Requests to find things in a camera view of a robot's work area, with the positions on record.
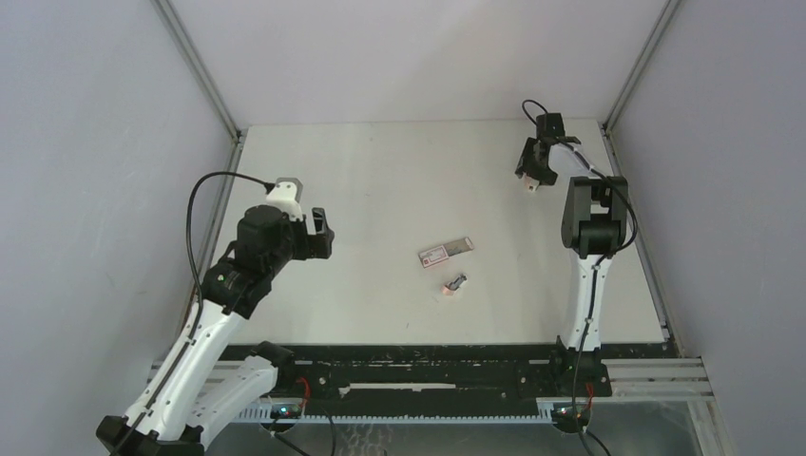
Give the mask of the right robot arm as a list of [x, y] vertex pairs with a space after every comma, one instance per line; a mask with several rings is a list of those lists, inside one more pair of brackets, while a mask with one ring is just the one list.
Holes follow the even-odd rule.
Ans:
[[598, 169], [575, 137], [526, 139], [515, 176], [532, 192], [567, 179], [560, 232], [571, 260], [571, 283], [559, 341], [575, 354], [594, 353], [602, 345], [599, 328], [610, 266], [637, 237], [628, 181]]

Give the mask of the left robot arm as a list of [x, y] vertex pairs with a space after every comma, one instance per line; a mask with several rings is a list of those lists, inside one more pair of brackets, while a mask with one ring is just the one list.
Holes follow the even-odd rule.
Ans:
[[262, 395], [283, 396], [297, 383], [294, 354], [263, 341], [207, 393], [210, 373], [232, 337], [272, 290], [292, 260], [327, 259], [335, 238], [324, 209], [312, 210], [315, 231], [276, 205], [247, 209], [237, 237], [201, 281], [182, 332], [141, 396], [96, 429], [112, 455], [203, 455], [234, 418]]

